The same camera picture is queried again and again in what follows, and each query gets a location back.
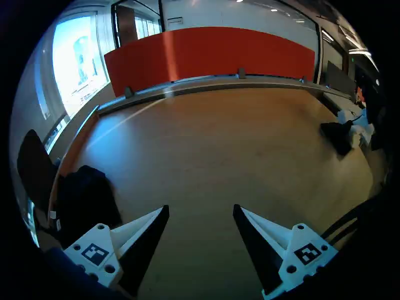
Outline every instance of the desk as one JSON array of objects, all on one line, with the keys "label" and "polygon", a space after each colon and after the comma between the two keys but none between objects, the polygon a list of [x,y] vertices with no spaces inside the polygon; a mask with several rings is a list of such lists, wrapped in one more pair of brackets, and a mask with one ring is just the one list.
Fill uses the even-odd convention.
[{"label": "desk", "polygon": [[321,136],[335,116],[305,90],[207,91],[101,117],[75,161],[104,172],[124,222],[168,204],[141,299],[259,299],[233,205],[322,233],[372,185],[357,147],[338,158]]}]

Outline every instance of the office chair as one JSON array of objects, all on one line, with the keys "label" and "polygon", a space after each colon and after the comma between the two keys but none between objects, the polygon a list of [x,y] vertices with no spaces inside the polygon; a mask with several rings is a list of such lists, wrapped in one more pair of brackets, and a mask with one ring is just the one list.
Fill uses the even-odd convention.
[{"label": "office chair", "polygon": [[22,141],[16,167],[28,197],[35,207],[47,216],[57,167],[50,160],[42,141],[33,129],[28,131]]}]

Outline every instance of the white wall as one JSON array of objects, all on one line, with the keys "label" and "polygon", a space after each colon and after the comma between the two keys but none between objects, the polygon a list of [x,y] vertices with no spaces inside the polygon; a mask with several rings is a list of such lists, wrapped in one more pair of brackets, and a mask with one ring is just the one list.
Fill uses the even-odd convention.
[{"label": "white wall", "polygon": [[[268,6],[250,4],[246,1],[234,0],[164,0],[163,14],[166,30],[177,30],[191,27],[236,27],[265,32],[279,36],[315,53],[315,66],[318,62],[318,33],[315,24],[310,26],[310,20],[296,23],[293,9],[285,6],[285,12],[272,12]],[[168,24],[170,18],[183,18],[183,24]]]}]

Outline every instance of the orange partition wall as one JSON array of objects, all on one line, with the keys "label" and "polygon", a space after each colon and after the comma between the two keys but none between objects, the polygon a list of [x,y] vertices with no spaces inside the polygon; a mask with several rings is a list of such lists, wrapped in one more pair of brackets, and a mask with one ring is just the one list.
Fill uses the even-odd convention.
[{"label": "orange partition wall", "polygon": [[105,63],[115,96],[125,87],[139,91],[185,78],[247,74],[312,81],[314,51],[288,39],[232,27],[166,31],[107,53]]}]

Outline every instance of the black backpack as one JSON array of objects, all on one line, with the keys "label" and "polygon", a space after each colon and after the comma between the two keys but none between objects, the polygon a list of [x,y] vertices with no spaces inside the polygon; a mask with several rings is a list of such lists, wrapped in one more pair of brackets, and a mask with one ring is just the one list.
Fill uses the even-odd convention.
[{"label": "black backpack", "polygon": [[59,178],[56,211],[56,237],[64,249],[98,223],[110,228],[122,223],[106,175],[87,165]]}]

